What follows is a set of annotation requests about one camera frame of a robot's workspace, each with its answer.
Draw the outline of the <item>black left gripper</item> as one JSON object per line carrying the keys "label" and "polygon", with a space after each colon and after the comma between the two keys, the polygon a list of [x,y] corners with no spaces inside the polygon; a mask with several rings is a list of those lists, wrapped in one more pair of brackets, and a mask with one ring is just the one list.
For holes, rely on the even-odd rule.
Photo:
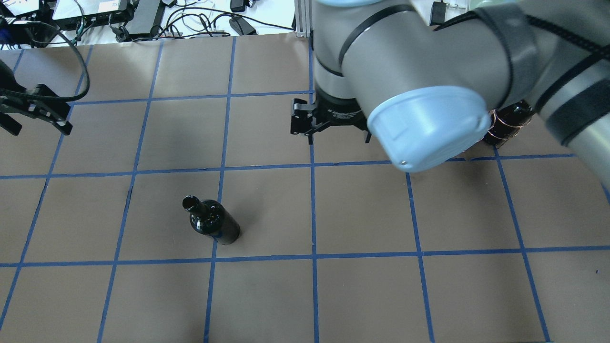
{"label": "black left gripper", "polygon": [[52,124],[64,135],[70,135],[72,124],[67,117],[70,112],[70,105],[64,101],[57,100],[25,100],[19,96],[9,95],[7,91],[26,93],[26,95],[39,95],[57,97],[58,95],[47,85],[37,84],[31,89],[27,89],[17,83],[14,73],[3,61],[0,63],[0,83],[1,89],[1,113],[0,125],[4,130],[12,135],[21,132],[22,125],[13,119],[9,114],[22,113],[31,119],[40,119]]}

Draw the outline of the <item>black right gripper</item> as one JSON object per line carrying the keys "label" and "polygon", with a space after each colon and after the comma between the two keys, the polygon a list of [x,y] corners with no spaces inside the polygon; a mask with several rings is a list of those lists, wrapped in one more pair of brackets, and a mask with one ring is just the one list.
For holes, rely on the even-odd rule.
{"label": "black right gripper", "polygon": [[309,145],[314,144],[314,132],[334,126],[355,126],[366,133],[365,142],[372,134],[367,119],[355,98],[337,98],[325,91],[316,91],[315,102],[294,98],[291,106],[291,134],[304,135]]}

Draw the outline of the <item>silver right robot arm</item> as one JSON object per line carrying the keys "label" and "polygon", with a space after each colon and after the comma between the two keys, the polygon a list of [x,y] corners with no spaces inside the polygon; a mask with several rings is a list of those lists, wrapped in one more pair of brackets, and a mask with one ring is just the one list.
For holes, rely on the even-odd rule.
{"label": "silver right robot arm", "polygon": [[520,0],[432,28],[409,0],[315,0],[316,100],[290,132],[353,125],[405,173],[468,150],[525,100],[609,184],[609,2]]}

